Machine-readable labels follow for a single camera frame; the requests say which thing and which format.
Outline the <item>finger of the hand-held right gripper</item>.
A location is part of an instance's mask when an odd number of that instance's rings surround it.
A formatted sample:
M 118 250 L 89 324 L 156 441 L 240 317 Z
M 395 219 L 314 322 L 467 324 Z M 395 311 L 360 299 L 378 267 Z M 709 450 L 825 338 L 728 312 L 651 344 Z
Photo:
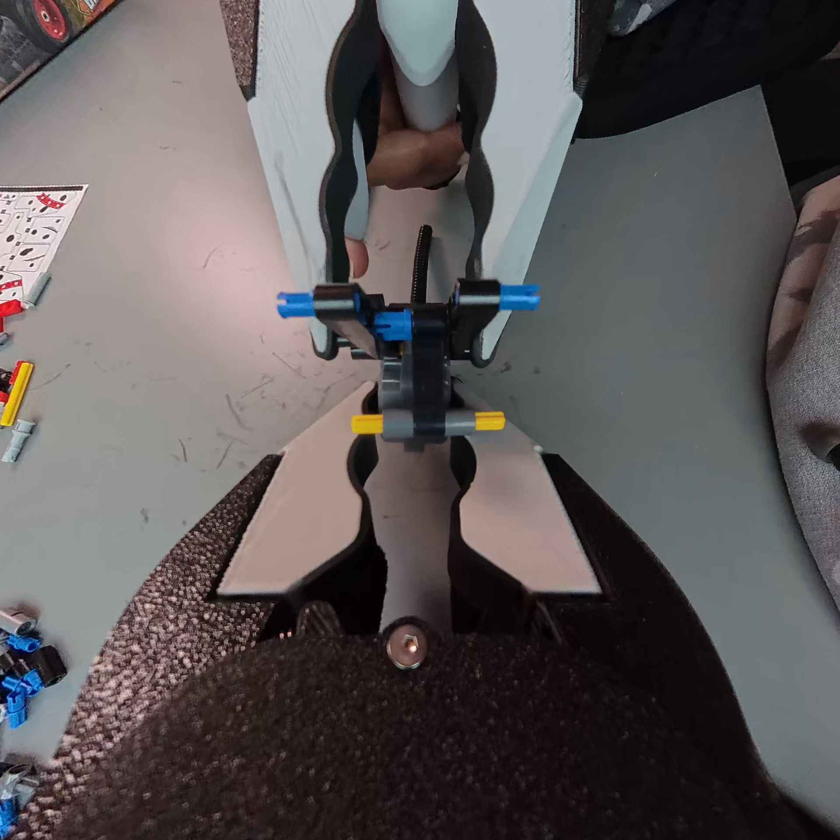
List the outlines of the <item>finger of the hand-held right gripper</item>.
M 474 219 L 467 280 L 524 283 L 582 110 L 578 3 L 458 4 L 458 98 Z
M 259 2 L 248 100 L 295 291 L 327 285 L 328 305 L 359 288 L 344 226 L 360 181 L 354 123 L 372 91 L 375 2 Z

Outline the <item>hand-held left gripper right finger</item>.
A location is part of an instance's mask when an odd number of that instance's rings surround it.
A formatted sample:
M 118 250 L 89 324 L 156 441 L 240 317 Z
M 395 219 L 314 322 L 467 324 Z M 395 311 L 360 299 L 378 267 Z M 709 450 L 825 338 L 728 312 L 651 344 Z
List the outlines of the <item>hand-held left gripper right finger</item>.
M 512 421 L 450 438 L 450 580 L 473 596 L 599 596 L 542 448 Z

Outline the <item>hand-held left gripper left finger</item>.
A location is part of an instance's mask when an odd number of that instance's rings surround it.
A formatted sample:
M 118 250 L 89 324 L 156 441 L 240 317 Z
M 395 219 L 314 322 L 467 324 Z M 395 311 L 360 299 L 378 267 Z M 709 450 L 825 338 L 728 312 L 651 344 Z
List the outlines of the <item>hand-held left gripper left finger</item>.
M 218 597 L 315 599 L 320 585 L 337 585 L 350 599 L 384 598 L 387 560 L 365 490 L 377 443 L 352 427 L 375 398 L 375 384 L 363 381 L 281 450 L 221 573 Z

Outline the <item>black toy brick assembly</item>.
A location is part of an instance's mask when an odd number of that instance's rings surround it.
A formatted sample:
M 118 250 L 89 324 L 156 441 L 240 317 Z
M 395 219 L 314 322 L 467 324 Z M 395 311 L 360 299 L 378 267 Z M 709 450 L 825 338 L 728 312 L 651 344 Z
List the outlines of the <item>black toy brick assembly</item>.
M 499 313 L 536 311 L 541 301 L 535 285 L 458 280 L 446 302 L 428 302 L 432 241 L 432 227 L 421 226 L 407 303 L 387 305 L 382 295 L 368 295 L 357 283 L 282 292 L 277 298 L 283 319 L 316 319 L 330 338 L 364 359 L 379 361 L 380 411 L 353 416 L 352 433 L 380 436 L 409 449 L 504 429 L 502 412 L 455 404 L 451 363 L 478 365 L 480 334 L 490 321 Z

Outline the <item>grey desk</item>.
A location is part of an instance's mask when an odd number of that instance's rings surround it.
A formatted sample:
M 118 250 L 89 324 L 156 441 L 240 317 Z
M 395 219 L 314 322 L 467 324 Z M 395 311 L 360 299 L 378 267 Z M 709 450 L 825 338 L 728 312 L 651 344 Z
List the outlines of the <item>grey desk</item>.
M 215 2 L 127 2 L 2 105 L 2 185 L 87 184 L 2 364 L 35 434 L 2 465 L 2 603 L 67 679 L 6 752 L 48 761 L 146 576 L 375 367 L 316 359 Z M 575 143 L 495 363 L 462 374 L 631 526 L 711 636 L 763 760 L 838 823 L 838 618 L 763 388 L 795 227 L 760 90 Z

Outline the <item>person's right hand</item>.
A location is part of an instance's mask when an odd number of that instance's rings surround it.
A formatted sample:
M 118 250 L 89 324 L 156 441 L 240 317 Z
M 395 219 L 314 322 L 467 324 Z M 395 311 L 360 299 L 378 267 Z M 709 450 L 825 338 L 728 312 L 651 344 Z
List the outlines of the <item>person's right hand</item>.
M 383 35 L 377 57 L 377 143 L 365 166 L 369 189 L 393 191 L 433 189 L 455 177 L 465 161 L 466 148 L 459 121 L 432 132 L 411 128 L 398 95 L 392 54 Z

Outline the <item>printed toy box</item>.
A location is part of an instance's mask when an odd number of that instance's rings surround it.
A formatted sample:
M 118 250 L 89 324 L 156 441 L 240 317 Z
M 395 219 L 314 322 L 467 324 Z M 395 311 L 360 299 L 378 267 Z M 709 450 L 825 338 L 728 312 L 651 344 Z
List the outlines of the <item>printed toy box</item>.
M 2 1 L 1 99 L 86 33 L 116 1 Z

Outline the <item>black pants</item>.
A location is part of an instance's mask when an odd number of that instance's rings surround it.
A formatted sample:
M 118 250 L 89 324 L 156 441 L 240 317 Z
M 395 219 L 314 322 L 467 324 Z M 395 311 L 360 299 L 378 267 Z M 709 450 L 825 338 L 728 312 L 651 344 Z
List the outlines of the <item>black pants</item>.
M 839 2 L 616 2 L 575 135 L 603 139 L 760 88 L 790 186 L 839 161 Z

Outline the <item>white sticker sheet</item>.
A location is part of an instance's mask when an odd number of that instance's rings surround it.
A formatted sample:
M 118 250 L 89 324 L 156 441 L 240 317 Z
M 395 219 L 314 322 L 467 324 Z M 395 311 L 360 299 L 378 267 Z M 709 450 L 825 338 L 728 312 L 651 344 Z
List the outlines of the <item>white sticker sheet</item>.
M 88 185 L 1 187 L 1 300 L 22 303 L 50 265 Z

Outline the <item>light grey toy pin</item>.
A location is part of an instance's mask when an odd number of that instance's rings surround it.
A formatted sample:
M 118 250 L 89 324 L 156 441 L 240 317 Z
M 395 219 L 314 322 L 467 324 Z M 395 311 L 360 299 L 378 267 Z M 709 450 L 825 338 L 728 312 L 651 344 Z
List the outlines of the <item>light grey toy pin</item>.
M 12 426 L 12 435 L 1 457 L 4 464 L 14 464 L 37 427 L 36 422 L 18 419 Z

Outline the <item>yellow toy axle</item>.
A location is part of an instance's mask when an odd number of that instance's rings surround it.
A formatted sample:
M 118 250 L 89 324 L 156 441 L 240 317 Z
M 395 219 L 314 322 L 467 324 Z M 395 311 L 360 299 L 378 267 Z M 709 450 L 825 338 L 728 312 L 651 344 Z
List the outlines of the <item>yellow toy axle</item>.
M 27 360 L 19 360 L 18 362 L 20 365 L 15 383 L 8 395 L 8 401 L 5 405 L 1 404 L 1 428 L 11 427 L 17 420 L 19 409 L 25 399 L 35 370 L 35 366 Z

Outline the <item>pile of blue black pins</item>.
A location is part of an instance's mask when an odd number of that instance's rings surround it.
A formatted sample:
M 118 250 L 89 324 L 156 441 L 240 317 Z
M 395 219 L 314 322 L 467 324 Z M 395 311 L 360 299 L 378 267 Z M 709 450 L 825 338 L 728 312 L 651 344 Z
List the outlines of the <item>pile of blue black pins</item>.
M 1 609 L 1 726 L 21 729 L 32 700 L 59 683 L 67 666 L 58 649 L 47 644 L 38 618 L 22 606 Z M 7 757 L 1 762 L 1 837 L 8 838 L 39 783 L 40 770 L 30 759 Z

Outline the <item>grey patterned hoodie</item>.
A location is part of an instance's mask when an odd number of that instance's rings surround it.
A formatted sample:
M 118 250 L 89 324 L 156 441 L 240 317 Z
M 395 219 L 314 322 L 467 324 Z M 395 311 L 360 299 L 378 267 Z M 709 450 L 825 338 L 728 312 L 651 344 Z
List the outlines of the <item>grey patterned hoodie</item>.
M 765 383 L 784 482 L 839 607 L 839 178 L 801 210 L 773 303 Z

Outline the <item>pile of red white pieces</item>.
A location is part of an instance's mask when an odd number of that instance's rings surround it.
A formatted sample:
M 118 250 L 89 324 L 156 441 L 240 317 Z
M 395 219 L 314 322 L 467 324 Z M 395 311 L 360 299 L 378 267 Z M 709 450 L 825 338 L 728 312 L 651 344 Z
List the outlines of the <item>pile of red white pieces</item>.
M 21 314 L 24 310 L 23 303 L 20 299 L 13 298 L 1 303 L 1 347 L 3 348 L 9 342 L 9 334 L 5 329 L 6 319 Z M 5 405 L 8 401 L 12 387 L 18 375 L 18 368 L 20 363 L 14 363 L 11 369 L 1 368 L 1 404 Z

